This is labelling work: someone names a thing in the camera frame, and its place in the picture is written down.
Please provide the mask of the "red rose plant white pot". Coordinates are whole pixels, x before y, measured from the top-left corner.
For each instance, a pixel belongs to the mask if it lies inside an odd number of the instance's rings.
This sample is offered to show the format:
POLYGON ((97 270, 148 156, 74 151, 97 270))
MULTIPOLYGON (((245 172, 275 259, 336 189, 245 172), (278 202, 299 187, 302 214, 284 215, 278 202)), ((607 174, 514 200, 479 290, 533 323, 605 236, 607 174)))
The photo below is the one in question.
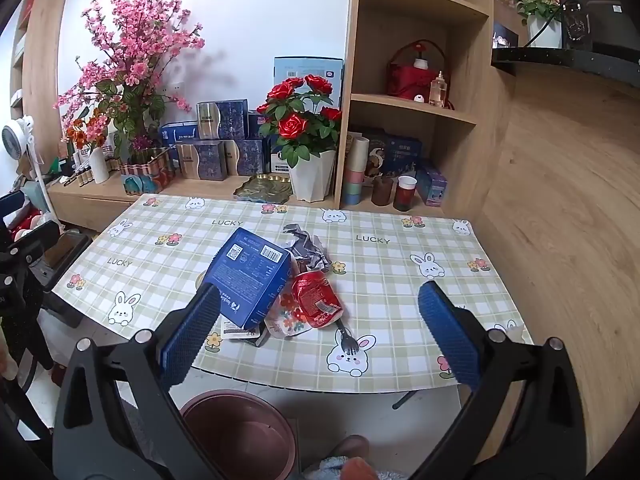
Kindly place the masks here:
POLYGON ((259 134, 276 139, 295 198, 308 204, 325 200, 330 190, 342 121, 332 90, 318 75, 291 77, 275 84, 257 107, 265 118, 259 134))

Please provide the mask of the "wooden shelf unit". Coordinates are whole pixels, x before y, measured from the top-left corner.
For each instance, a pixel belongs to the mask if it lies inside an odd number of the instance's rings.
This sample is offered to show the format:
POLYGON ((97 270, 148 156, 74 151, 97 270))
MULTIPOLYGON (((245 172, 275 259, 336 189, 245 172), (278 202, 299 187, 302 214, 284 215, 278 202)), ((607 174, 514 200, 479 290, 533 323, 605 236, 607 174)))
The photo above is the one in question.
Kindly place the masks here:
POLYGON ((342 131, 420 141, 447 217, 477 221, 497 173, 513 79, 493 31, 492 0, 349 0, 342 131))

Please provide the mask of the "gold blue gift box right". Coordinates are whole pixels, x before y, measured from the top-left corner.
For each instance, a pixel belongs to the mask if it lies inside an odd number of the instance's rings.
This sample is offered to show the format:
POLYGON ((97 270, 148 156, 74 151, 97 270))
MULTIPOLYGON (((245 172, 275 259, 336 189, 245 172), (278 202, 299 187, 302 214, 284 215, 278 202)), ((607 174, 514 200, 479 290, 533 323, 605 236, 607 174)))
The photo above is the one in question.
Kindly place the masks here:
POLYGON ((267 171, 268 156, 262 139, 225 140, 224 152, 230 176, 250 177, 267 171))

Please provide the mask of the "white flower printed packet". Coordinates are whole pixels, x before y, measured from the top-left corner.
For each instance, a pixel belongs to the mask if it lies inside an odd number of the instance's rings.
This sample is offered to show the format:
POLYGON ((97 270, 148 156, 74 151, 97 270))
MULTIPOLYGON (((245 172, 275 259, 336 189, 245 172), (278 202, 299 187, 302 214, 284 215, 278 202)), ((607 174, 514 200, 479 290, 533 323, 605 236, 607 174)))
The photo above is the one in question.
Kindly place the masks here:
POLYGON ((274 300, 265 317, 265 326, 270 335, 277 339, 293 338, 312 330, 289 287, 285 287, 274 300))

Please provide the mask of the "crushed red cola can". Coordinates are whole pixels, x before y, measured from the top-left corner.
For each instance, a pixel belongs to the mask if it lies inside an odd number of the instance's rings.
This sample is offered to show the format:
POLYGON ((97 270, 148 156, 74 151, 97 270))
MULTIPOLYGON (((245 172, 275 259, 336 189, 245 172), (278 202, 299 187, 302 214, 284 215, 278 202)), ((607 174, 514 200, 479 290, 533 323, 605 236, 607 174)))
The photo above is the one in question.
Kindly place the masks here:
POLYGON ((323 328, 344 314, 344 307, 336 296, 326 274, 310 271, 298 274, 292 281, 292 294, 313 328, 323 328))

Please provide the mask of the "blue cardboard box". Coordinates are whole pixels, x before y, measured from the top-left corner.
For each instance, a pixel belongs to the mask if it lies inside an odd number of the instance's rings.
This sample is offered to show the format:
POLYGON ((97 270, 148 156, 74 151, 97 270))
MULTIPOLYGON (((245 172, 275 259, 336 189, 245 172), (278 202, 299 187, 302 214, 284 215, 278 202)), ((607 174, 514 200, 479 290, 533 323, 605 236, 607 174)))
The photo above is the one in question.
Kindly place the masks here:
POLYGON ((222 316, 242 330, 252 330, 284 289, 291 268, 286 249, 237 228, 216 253, 203 283, 219 290, 222 316))

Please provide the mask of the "light blue tall box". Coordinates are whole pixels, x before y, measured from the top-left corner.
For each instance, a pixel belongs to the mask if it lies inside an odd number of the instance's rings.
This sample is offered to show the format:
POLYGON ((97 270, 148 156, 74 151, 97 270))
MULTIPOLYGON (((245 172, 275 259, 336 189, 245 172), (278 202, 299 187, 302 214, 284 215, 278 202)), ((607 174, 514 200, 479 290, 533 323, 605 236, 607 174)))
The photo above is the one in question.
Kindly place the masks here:
POLYGON ((276 56, 273 60, 274 84, 280 84, 288 78, 303 79, 307 75, 325 79, 332 86, 329 98, 333 106, 341 107, 344 75, 344 61, 341 58, 276 56))

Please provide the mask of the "brown plastic trash bin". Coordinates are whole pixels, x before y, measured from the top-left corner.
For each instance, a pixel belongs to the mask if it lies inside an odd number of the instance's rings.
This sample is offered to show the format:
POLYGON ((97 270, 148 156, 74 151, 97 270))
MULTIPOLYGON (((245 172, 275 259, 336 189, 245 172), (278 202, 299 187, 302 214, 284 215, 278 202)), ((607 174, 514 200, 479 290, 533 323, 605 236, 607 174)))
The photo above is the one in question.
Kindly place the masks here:
POLYGON ((291 425, 258 396, 207 391, 186 402, 180 413, 209 461, 228 479, 286 479, 297 467, 291 425))

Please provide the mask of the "colourful tin flower box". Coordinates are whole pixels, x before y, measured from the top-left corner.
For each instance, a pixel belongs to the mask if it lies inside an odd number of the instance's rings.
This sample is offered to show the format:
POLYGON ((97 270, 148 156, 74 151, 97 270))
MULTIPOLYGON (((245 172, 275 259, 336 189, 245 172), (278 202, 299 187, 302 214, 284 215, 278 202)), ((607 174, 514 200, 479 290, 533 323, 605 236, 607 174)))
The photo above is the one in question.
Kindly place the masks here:
POLYGON ((144 164, 120 164, 122 187, 127 195, 158 194, 175 179, 168 148, 150 148, 144 164))

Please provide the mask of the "silver foil wrapper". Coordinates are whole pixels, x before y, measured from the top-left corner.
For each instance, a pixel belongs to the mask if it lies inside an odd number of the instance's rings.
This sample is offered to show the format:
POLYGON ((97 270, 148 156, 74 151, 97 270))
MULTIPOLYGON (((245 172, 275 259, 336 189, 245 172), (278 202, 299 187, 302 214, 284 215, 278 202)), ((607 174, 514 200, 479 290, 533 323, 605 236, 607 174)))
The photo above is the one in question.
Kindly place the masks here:
POLYGON ((288 252, 294 260, 294 268, 297 273, 310 271, 326 273, 330 270, 331 259, 318 237, 310 235, 297 223, 286 224, 283 232, 295 238, 294 242, 288 246, 288 252))

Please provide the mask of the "dark brown cup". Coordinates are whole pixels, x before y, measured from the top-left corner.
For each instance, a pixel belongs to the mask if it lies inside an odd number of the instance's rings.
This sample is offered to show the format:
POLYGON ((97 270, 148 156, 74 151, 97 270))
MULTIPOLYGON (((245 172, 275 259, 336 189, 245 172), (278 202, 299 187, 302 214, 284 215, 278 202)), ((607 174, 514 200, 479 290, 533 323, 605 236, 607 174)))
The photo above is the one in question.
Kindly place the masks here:
POLYGON ((392 201, 394 179, 389 176, 378 176, 373 180, 371 202, 375 206, 386 206, 392 201))

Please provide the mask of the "gold blue gift box upper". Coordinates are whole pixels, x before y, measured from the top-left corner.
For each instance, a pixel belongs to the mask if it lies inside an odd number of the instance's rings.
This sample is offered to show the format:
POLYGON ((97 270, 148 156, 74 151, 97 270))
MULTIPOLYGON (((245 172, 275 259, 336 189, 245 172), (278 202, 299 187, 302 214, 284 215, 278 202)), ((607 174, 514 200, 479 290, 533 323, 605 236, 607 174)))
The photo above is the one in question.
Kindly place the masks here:
POLYGON ((248 101, 199 102, 198 137, 201 140, 242 140, 248 138, 248 101))

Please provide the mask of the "pink blossom flower arrangement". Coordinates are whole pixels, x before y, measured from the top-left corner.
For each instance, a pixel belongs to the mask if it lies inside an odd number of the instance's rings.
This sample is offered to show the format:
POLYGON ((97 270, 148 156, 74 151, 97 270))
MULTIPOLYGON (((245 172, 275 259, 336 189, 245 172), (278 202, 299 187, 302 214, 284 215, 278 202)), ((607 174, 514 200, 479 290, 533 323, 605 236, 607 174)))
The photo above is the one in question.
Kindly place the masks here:
POLYGON ((190 16, 183 0, 90 0, 82 19, 100 56, 76 64, 78 81, 54 103, 62 141, 73 145, 64 139, 65 127, 99 110, 108 117, 114 154, 126 164, 148 162, 149 149, 160 146, 158 129, 166 107, 191 109, 179 91, 160 88, 179 54, 205 46, 202 25, 192 24, 190 16))

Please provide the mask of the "green gold decorative tray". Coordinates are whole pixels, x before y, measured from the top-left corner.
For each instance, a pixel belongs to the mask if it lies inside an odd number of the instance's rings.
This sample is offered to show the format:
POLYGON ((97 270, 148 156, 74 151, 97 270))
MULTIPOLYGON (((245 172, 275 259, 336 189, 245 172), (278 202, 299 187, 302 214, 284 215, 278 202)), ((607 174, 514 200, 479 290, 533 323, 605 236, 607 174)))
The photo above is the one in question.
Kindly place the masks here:
POLYGON ((256 174, 251 176, 233 196, 242 202, 284 205, 292 196, 290 179, 278 174, 256 174))

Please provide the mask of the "green plaid rabbit tablecloth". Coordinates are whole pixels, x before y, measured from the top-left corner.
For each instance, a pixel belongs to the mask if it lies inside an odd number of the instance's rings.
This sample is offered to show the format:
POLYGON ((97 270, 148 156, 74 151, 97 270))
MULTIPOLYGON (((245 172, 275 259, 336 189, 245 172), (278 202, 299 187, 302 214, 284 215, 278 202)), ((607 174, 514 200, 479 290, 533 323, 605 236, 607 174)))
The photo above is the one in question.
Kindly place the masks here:
POLYGON ((205 281, 221 312, 195 364, 266 386, 386 393, 456 378, 418 307, 435 282, 515 342, 529 333, 470 222, 145 195, 56 294, 113 333, 154 330, 205 281))

